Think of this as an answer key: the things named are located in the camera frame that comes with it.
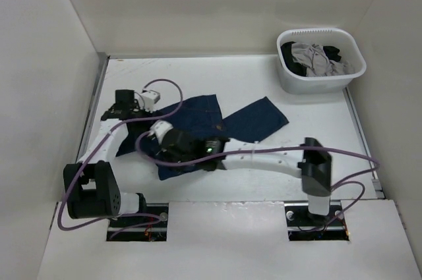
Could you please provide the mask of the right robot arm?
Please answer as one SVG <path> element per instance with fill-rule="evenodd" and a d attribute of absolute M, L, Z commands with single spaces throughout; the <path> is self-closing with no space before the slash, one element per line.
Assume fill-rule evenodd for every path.
<path fill-rule="evenodd" d="M 289 175 L 301 181 L 307 195 L 307 219 L 318 225 L 330 216 L 332 156 L 314 138 L 306 138 L 297 149 L 289 150 L 234 138 L 199 140 L 171 125 L 153 126 L 150 133 L 158 141 L 168 167 L 203 171 L 254 169 Z"/>

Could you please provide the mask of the white plastic laundry basket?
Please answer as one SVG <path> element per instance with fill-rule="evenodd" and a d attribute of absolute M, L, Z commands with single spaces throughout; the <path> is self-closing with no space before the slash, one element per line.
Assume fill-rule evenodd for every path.
<path fill-rule="evenodd" d="M 276 46 L 280 83 L 290 94 L 337 92 L 367 69 L 353 36 L 339 28 L 287 30 Z"/>

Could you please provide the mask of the dark blue denim trousers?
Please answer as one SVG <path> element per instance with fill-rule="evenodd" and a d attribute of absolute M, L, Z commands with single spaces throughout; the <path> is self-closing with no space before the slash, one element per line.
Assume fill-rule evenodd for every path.
<path fill-rule="evenodd" d="M 184 100 L 183 105 L 165 121 L 175 128 L 187 131 L 195 138 L 224 136 L 243 142 L 262 141 L 289 123 L 287 117 L 267 98 L 261 98 L 223 118 L 217 96 L 196 96 Z M 146 130 L 128 135 L 120 145 L 116 157 L 135 152 L 135 140 Z M 157 143 L 143 138 L 141 149 L 151 157 L 162 159 Z M 178 177 L 185 173 L 199 170 L 190 166 L 183 168 L 167 168 L 158 166 L 161 181 Z"/>

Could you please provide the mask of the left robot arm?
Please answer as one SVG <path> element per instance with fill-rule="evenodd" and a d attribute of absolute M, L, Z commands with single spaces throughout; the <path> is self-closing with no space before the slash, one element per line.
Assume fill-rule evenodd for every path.
<path fill-rule="evenodd" d="M 142 108 L 143 99 L 133 90 L 117 90 L 115 103 L 101 116 L 100 129 L 86 153 L 63 170 L 67 209 L 73 219 L 125 216 L 133 226 L 148 219 L 141 193 L 121 192 L 112 169 L 115 157 L 135 148 L 135 140 L 152 125 L 150 121 L 120 122 L 151 117 Z"/>

